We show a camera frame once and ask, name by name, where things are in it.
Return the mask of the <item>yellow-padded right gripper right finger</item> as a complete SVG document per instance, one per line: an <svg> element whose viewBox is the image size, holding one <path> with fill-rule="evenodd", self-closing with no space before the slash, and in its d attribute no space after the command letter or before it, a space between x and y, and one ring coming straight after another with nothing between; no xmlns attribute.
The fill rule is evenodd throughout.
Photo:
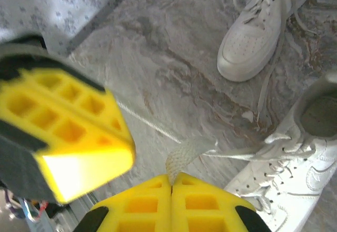
<svg viewBox="0 0 337 232"><path fill-rule="evenodd" d="M247 200L186 173L171 193L172 232L271 232Z"/></svg>

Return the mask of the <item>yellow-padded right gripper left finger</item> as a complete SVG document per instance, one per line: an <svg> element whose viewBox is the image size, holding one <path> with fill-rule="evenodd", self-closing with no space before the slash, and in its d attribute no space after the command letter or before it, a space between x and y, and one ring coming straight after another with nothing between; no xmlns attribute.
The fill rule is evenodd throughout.
<svg viewBox="0 0 337 232"><path fill-rule="evenodd" d="M171 186L159 175L95 204L78 232L171 232Z"/></svg>

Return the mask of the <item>white lace-up sneaker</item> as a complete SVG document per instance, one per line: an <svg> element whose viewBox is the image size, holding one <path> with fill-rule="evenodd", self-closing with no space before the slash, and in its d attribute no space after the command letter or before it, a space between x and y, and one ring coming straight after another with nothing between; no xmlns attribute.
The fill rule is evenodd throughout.
<svg viewBox="0 0 337 232"><path fill-rule="evenodd" d="M263 111L269 79L281 53L287 19L293 15L304 31L310 31L298 14L305 1L248 0L245 7L240 7L233 0L240 15L221 42L217 68L225 79L244 82L272 63L260 91L258 113Z"/></svg>
<svg viewBox="0 0 337 232"><path fill-rule="evenodd" d="M170 182L204 156L216 163L218 175L193 176L247 200L272 232L301 232L337 172L337 69L299 94L274 131L253 147L221 148L213 138L186 138L122 95L116 100L175 141L165 165Z"/></svg>

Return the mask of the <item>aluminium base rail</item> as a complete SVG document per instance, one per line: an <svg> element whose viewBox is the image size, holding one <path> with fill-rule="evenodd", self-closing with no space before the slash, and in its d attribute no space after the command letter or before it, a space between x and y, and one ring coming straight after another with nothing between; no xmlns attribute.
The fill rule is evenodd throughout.
<svg viewBox="0 0 337 232"><path fill-rule="evenodd" d="M48 203L41 211L40 203L34 205L21 198L18 201L31 232L72 232L98 199L88 193L69 204Z"/></svg>

